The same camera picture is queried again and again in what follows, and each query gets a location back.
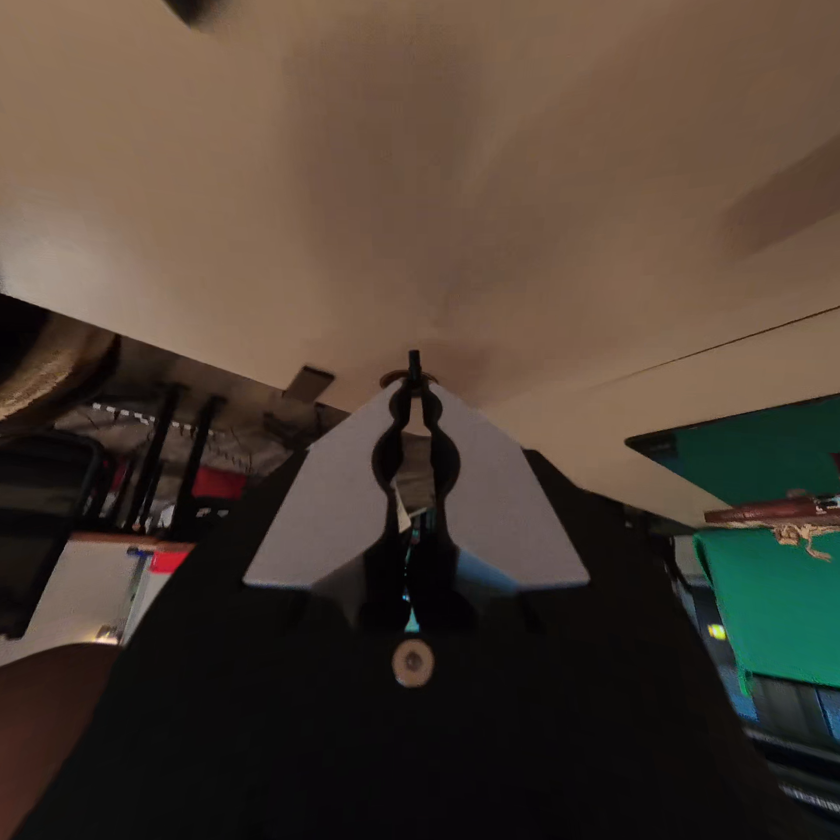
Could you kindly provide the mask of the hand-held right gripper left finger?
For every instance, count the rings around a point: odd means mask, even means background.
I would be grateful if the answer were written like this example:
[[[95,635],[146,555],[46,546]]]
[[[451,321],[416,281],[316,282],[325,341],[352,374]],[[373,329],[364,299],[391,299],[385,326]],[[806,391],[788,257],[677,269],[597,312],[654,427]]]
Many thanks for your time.
[[[244,574],[251,587],[313,592],[336,602],[351,624],[365,602],[364,552],[395,520],[412,526],[393,485],[372,467],[376,443],[393,424],[388,385],[312,444]]]

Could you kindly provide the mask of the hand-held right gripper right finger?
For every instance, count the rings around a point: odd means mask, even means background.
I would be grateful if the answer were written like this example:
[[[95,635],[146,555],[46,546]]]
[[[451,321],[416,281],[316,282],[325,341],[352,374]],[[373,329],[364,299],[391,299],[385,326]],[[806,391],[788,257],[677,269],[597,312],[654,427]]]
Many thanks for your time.
[[[498,599],[586,587],[591,574],[522,447],[426,383],[434,527],[418,545],[418,626],[468,629]]]

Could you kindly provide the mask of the grey desk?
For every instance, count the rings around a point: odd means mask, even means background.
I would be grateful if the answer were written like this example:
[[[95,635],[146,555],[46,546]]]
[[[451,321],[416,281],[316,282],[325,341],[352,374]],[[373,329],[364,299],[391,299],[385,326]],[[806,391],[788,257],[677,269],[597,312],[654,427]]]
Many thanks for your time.
[[[838,2],[2,2],[2,288],[366,403],[419,349],[579,486],[838,391]]]

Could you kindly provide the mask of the white box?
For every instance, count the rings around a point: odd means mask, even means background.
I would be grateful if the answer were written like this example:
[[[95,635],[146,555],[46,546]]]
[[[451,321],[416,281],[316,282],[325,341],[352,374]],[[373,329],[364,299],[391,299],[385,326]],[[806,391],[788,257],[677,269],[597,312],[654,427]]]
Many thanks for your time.
[[[122,618],[150,555],[192,548],[191,542],[124,533],[72,533],[20,642],[41,649],[95,639]]]

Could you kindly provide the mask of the brown stick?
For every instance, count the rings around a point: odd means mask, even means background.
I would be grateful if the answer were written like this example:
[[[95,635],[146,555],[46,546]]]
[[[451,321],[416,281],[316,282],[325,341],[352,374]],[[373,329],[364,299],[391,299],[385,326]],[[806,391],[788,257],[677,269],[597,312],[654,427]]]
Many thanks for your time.
[[[703,516],[706,524],[719,527],[785,523],[836,526],[839,523],[839,496],[802,496],[752,502],[706,511]]]

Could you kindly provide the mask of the green plastic bin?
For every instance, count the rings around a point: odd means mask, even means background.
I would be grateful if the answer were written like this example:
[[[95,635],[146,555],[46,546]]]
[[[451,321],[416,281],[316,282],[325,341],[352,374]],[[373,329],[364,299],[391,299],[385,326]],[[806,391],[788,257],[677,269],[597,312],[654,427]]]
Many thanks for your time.
[[[673,427],[625,444],[725,507],[838,495],[839,398],[829,395]],[[706,527],[693,550],[713,590],[743,690],[767,676],[838,689],[839,535],[832,562],[779,545],[772,526]]]

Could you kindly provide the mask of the small toy skeleton figure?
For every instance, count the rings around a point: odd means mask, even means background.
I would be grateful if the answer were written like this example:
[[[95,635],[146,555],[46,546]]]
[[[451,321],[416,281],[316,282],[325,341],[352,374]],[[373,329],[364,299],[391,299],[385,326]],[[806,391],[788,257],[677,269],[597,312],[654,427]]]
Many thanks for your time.
[[[832,555],[815,548],[814,540],[830,534],[839,533],[838,526],[824,526],[811,523],[794,524],[788,522],[772,526],[771,531],[779,545],[803,548],[809,556],[816,560],[832,562]]]

